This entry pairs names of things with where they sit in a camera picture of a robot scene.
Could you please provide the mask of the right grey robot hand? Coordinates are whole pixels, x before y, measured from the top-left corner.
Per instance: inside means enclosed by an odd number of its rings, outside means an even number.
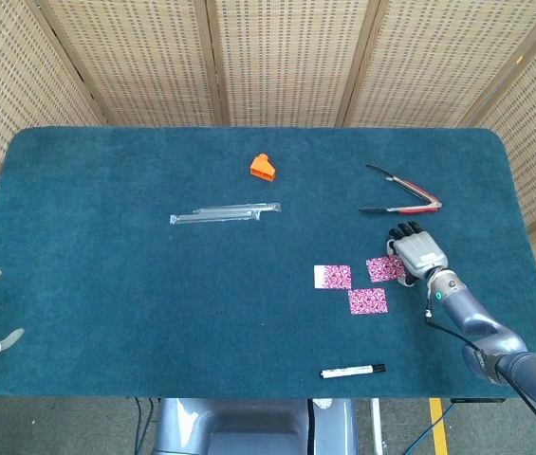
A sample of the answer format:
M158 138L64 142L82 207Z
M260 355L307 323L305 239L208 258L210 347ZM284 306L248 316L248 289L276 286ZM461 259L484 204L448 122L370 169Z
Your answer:
M412 287L419 280L427 280L436 270L448 267L448 258L434 238L417 221L400 223L388 232L386 252L397 256L403 275L397 281Z

